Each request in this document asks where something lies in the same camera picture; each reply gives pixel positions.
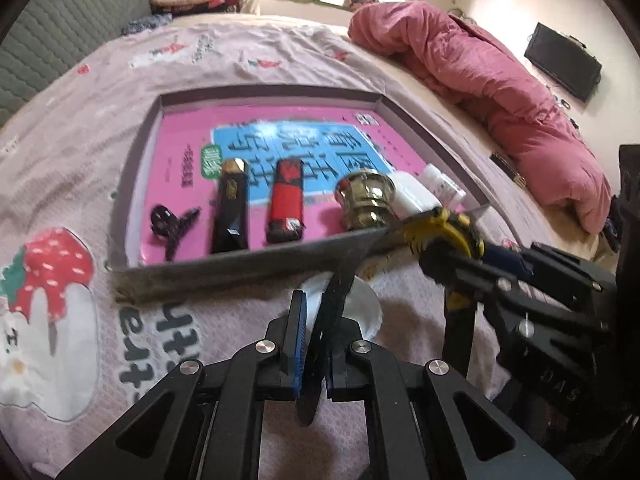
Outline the white round lid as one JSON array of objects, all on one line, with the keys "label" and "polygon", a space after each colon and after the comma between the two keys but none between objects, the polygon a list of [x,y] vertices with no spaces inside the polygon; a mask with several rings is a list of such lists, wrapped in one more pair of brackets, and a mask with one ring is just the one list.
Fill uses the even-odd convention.
[{"label": "white round lid", "polygon": [[[307,299],[307,340],[310,340],[321,297],[331,276],[330,272],[320,273],[300,285],[300,290],[305,293]],[[371,286],[358,276],[354,278],[352,288],[346,297],[343,316],[358,323],[365,340],[373,340],[383,324],[383,311],[378,296]]]}]

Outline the white plastic bottle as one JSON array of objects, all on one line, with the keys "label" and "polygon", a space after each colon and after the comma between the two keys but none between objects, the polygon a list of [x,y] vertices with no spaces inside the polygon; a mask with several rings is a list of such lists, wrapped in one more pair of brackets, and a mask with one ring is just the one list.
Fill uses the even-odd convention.
[{"label": "white plastic bottle", "polygon": [[392,209],[400,220],[442,206],[436,196],[412,174],[396,170],[388,177],[395,188]]}]

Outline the grey shallow box tray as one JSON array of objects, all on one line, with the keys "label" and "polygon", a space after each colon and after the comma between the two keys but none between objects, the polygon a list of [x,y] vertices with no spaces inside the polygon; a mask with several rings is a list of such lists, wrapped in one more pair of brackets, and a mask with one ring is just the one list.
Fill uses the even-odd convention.
[{"label": "grey shallow box tray", "polygon": [[488,194],[426,128],[387,96],[378,92],[292,84],[253,84],[162,94],[152,103],[134,135],[119,179],[108,229],[106,266],[115,292],[130,304],[181,297],[219,285],[260,280],[270,275],[331,269],[355,243],[373,243],[372,230],[342,231],[321,240],[269,244],[261,250],[237,250],[189,261],[143,264],[139,260],[144,196],[151,172],[155,137],[165,113],[206,106],[328,106],[374,110],[390,121],[428,164],[445,171],[466,192],[462,208],[480,216],[489,207]]}]

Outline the black hair clip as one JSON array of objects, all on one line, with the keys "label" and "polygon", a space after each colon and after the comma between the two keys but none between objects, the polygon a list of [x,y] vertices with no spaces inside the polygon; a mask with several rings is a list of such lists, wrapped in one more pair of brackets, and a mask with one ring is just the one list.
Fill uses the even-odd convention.
[{"label": "black hair clip", "polygon": [[193,207],[177,216],[164,205],[156,205],[150,213],[153,234],[165,241],[165,260],[171,262],[180,246],[183,237],[198,222],[200,207]]}]

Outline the pink strawberry bed sheet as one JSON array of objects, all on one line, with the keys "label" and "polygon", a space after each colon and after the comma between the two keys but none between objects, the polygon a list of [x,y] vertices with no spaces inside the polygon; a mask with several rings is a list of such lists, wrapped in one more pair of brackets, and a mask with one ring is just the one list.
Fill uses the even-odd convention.
[{"label": "pink strawberry bed sheet", "polygon": [[555,239],[486,158],[477,122],[344,32],[229,20],[113,40],[1,133],[1,430],[27,469],[55,476],[179,361],[227,359],[288,307],[296,275],[138,308],[115,300],[107,272],[116,186],[156,97],[234,84],[386,94],[488,192],[480,225],[491,240]]}]

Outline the blue patterned cloth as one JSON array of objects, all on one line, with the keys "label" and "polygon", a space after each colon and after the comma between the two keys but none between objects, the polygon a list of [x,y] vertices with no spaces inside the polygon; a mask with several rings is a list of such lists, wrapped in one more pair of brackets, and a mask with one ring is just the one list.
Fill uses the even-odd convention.
[{"label": "blue patterned cloth", "polygon": [[158,29],[171,23],[173,19],[174,17],[171,13],[152,14],[137,18],[122,29],[122,36],[126,37],[140,34],[140,32],[145,32],[146,30]]}]

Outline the small white pill bottle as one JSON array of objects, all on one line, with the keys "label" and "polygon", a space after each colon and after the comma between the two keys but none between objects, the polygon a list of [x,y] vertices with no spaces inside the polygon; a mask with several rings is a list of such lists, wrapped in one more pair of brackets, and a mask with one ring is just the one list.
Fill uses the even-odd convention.
[{"label": "small white pill bottle", "polygon": [[465,190],[433,164],[428,164],[420,172],[418,180],[440,201],[442,206],[450,210],[456,209],[465,199]]}]

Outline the brass door knob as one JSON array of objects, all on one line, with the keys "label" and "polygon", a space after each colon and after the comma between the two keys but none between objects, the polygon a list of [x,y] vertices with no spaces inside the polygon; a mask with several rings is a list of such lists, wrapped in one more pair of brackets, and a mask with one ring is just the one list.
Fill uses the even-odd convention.
[{"label": "brass door knob", "polygon": [[397,220],[392,208],[394,182],[376,170],[361,169],[342,177],[334,197],[342,208],[341,226],[346,231],[387,228]]}]

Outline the wall television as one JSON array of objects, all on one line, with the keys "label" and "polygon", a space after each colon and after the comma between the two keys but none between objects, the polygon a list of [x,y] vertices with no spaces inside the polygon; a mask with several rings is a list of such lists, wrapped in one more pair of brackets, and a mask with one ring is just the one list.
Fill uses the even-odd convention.
[{"label": "wall television", "polygon": [[538,23],[524,56],[582,102],[600,84],[602,64],[582,44]]}]

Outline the black lighter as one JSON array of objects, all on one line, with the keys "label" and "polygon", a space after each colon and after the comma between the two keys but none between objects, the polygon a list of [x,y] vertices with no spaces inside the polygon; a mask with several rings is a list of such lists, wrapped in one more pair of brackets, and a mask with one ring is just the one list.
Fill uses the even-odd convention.
[{"label": "black lighter", "polygon": [[227,158],[222,162],[217,188],[210,252],[235,252],[248,248],[248,162]]}]

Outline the yellow black tape measure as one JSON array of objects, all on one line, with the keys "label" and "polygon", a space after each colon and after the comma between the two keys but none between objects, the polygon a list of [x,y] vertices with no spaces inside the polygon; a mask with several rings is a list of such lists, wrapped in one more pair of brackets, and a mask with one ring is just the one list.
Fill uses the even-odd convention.
[{"label": "yellow black tape measure", "polygon": [[423,274],[445,287],[445,312],[471,307],[472,292],[454,284],[457,258],[480,260],[485,253],[484,238],[471,217],[436,207],[405,219],[400,234]]}]

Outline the pink children's workbook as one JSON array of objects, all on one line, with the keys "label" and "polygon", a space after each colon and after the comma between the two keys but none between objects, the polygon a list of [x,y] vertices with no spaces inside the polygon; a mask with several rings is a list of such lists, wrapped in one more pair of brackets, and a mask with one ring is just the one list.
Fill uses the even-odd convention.
[{"label": "pink children's workbook", "polygon": [[165,242],[153,234],[149,214],[163,205],[176,216],[200,208],[194,226],[180,240],[178,262],[209,255],[216,192],[223,160],[247,161],[250,174],[248,247],[267,247],[271,181],[276,162],[298,157],[303,163],[303,240],[340,234],[341,207],[334,188],[357,169],[383,174],[395,170],[417,176],[426,162],[399,131],[374,110],[328,106],[224,105],[165,113],[155,137],[146,185],[139,260],[165,260]]}]

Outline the red rumpled quilt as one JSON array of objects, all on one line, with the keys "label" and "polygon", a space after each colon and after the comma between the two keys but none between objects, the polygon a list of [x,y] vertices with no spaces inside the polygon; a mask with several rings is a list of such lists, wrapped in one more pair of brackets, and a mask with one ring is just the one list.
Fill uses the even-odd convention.
[{"label": "red rumpled quilt", "polygon": [[571,206],[586,232],[602,231],[612,198],[602,166],[550,91],[489,32],[416,1],[359,9],[348,36],[483,124],[538,203]]}]

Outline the grey quilted headboard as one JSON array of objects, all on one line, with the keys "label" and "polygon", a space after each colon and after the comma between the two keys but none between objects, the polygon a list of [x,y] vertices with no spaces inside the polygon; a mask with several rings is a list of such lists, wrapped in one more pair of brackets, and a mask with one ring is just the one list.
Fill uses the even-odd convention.
[{"label": "grey quilted headboard", "polygon": [[30,0],[1,43],[1,122],[130,22],[149,0]]}]

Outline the red lighter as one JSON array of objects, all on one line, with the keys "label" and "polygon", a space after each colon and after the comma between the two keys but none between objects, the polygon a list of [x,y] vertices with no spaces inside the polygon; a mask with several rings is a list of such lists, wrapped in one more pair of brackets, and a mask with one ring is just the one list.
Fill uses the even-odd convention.
[{"label": "red lighter", "polygon": [[269,244],[295,242],[304,229],[303,162],[298,157],[282,158],[274,170],[266,240]]}]

